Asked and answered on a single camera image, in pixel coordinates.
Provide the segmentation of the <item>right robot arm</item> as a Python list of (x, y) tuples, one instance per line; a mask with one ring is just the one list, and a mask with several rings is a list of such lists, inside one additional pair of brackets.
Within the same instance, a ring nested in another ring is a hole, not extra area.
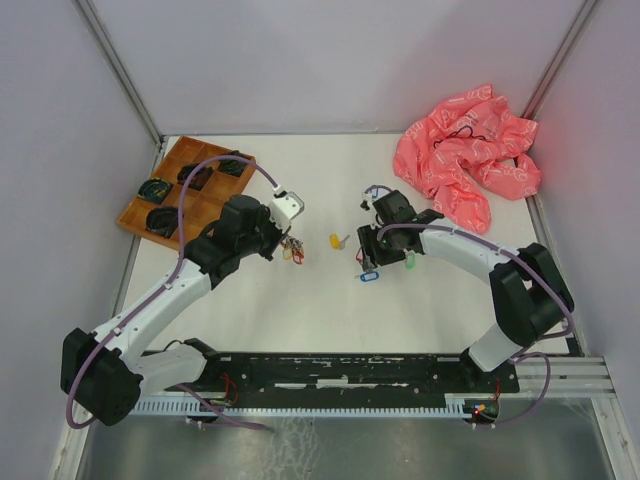
[(467, 389), (486, 388), (499, 366), (537, 342), (572, 334), (574, 300), (543, 245), (501, 246), (436, 210), (417, 212), (400, 191), (381, 185), (363, 191), (360, 207), (371, 216), (357, 230), (361, 281), (374, 281), (380, 268), (410, 264), (422, 255), (447, 261), (489, 286), (495, 322), (462, 353), (459, 379)]

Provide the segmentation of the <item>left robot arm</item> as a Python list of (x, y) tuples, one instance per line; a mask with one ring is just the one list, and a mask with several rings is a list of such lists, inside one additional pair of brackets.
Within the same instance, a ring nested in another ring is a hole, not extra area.
[(73, 418), (74, 405), (113, 426), (143, 396), (180, 384), (215, 387), (221, 366), (203, 342), (188, 339), (152, 354), (146, 349), (187, 307), (236, 272), (242, 259), (258, 255), (272, 260), (303, 209), (292, 192), (275, 195), (267, 205), (250, 196), (232, 196), (220, 217), (186, 243), (174, 269), (143, 298), (91, 332), (70, 332), (63, 342), (60, 378), (68, 424), (81, 426)]

